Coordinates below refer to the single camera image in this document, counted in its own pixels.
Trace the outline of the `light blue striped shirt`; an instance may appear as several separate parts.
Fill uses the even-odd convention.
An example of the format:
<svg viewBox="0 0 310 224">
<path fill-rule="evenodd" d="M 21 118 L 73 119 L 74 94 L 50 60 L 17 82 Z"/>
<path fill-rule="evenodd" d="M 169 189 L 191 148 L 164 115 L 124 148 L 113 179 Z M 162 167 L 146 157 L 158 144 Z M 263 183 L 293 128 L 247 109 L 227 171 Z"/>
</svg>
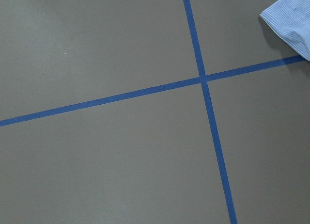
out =
<svg viewBox="0 0 310 224">
<path fill-rule="evenodd" d="M 260 17 L 296 53 L 310 60 L 310 0 L 278 0 Z"/>
</svg>

